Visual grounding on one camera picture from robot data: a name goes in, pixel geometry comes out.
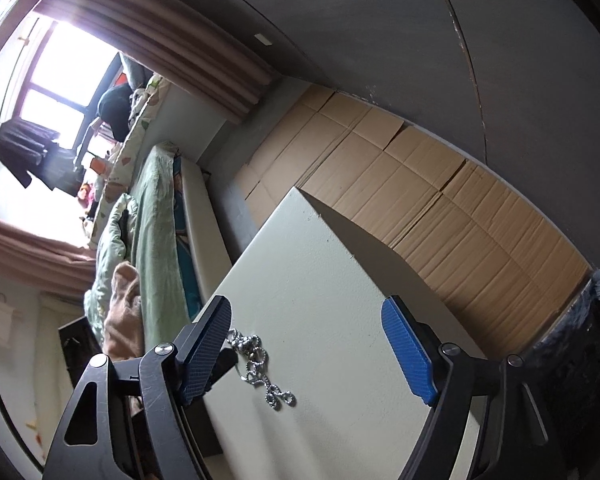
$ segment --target blue gripper pad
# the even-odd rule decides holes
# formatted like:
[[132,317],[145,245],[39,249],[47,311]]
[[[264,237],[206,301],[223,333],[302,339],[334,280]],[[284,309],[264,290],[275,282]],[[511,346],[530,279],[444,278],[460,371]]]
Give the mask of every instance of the blue gripper pad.
[[392,298],[382,303],[382,328],[398,359],[411,393],[432,406],[438,398],[433,382],[433,366],[413,328]]
[[180,385],[180,400],[184,406],[189,406],[193,399],[205,393],[206,382],[216,364],[230,326],[231,304],[223,301],[209,320],[189,363],[186,364]]

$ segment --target metal bracelet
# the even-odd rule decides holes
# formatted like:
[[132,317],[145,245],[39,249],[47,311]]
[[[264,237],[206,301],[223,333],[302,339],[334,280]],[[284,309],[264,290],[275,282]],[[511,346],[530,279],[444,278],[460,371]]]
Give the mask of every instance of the metal bracelet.
[[277,384],[272,383],[267,377],[265,370],[269,355],[262,347],[262,341],[257,335],[243,336],[235,328],[229,330],[226,337],[227,342],[238,354],[247,359],[247,373],[240,378],[253,385],[266,387],[265,400],[274,410],[279,410],[282,400],[288,406],[296,404],[296,396],[291,392],[283,392]]

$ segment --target cardboard sheet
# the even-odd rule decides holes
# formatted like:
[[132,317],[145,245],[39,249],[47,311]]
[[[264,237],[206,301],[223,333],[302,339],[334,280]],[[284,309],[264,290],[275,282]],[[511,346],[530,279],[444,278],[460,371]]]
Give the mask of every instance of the cardboard sheet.
[[299,187],[393,248],[490,357],[519,351],[589,266],[524,198],[391,114],[312,86],[236,181],[261,226]]

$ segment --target hat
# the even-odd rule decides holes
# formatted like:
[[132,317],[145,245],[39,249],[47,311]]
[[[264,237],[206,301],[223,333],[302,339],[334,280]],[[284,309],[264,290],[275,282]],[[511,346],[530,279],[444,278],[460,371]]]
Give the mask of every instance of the hat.
[[98,101],[98,117],[109,124],[118,142],[125,142],[129,134],[131,94],[131,86],[123,83],[109,88]]

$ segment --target silver bolt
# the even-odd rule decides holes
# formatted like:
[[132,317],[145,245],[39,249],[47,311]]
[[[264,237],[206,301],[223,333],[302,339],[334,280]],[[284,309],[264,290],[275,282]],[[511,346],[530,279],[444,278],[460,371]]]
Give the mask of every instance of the silver bolt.
[[107,363],[107,356],[104,354],[96,354],[90,360],[89,364],[94,368],[100,368]]
[[442,353],[444,355],[453,357],[460,353],[460,347],[458,345],[454,345],[453,343],[444,343],[442,345]]
[[154,352],[158,355],[168,355],[171,351],[173,351],[173,345],[171,343],[160,343],[154,349]]
[[519,355],[512,354],[507,357],[507,363],[515,368],[520,368],[525,362],[522,360],[522,357]]

